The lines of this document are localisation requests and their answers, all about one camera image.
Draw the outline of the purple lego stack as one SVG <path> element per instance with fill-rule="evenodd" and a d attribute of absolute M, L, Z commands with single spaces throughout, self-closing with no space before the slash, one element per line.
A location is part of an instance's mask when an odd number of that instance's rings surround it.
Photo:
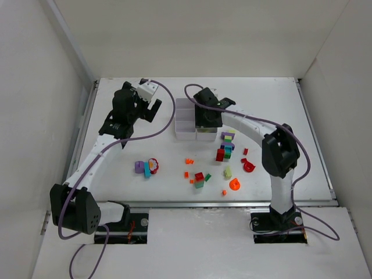
<path fill-rule="evenodd" d="M 229 146 L 232 150 L 235 149 L 235 145 L 233 143 L 233 139 L 235 137 L 235 130 L 228 130 L 223 131 L 220 134 L 220 138 L 222 140 L 222 143 L 220 145 L 221 149 L 224 149 L 225 147 Z"/>

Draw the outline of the red long lego brick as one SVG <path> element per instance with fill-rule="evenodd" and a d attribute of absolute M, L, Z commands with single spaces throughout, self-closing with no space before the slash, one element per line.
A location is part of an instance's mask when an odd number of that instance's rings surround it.
<path fill-rule="evenodd" d="M 225 156 L 225 149 L 218 149 L 216 153 L 216 161 L 222 162 Z"/>

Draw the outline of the light green lego brick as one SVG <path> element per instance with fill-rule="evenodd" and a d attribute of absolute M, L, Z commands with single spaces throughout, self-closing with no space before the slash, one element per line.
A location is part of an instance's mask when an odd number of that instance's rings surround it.
<path fill-rule="evenodd" d="M 227 167 L 224 169 L 224 178 L 225 178 L 225 179 L 230 179 L 231 177 L 232 177 L 231 168 L 230 168 L 230 166 L 227 166 Z"/>
<path fill-rule="evenodd" d="M 199 128 L 199 133 L 214 134 L 217 133 L 217 128 Z"/>

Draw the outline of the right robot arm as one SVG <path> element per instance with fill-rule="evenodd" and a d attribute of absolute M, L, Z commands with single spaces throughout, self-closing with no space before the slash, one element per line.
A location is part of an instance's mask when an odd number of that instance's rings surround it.
<path fill-rule="evenodd" d="M 232 127 L 256 142 L 262 149 L 262 166 L 271 180 L 271 218 L 284 223 L 295 213 L 291 187 L 300 153 L 292 128 L 250 116 L 228 98 L 221 100 L 209 88 L 193 96 L 198 128 Z"/>

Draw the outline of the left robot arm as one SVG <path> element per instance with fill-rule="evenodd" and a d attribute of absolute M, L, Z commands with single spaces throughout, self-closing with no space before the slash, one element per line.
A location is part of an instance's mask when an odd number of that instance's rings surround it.
<path fill-rule="evenodd" d="M 158 88 L 154 81 L 141 80 L 138 87 L 126 81 L 114 93 L 112 110 L 99 129 L 90 153 L 63 184 L 55 184 L 50 190 L 52 220 L 61 239 L 65 239 L 63 228 L 90 235 L 100 226 L 129 225 L 129 205 L 113 199 L 97 203 L 92 190 L 100 186 L 105 170 L 131 138 L 135 122 L 154 119 L 162 104 L 159 99 L 151 104 Z"/>

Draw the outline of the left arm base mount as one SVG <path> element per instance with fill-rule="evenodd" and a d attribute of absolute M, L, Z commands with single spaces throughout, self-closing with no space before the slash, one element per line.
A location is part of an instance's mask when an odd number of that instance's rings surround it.
<path fill-rule="evenodd" d="M 132 209 L 123 202 L 101 203 L 100 226 L 94 232 L 95 244 L 146 244 L 149 211 Z"/>

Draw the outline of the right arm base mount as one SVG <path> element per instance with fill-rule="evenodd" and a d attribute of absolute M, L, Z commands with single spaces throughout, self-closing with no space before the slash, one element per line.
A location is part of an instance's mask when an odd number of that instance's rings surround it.
<path fill-rule="evenodd" d="M 254 209 L 249 227 L 255 244 L 307 244 L 303 218 L 296 209 L 284 215 L 275 213 L 271 208 Z"/>

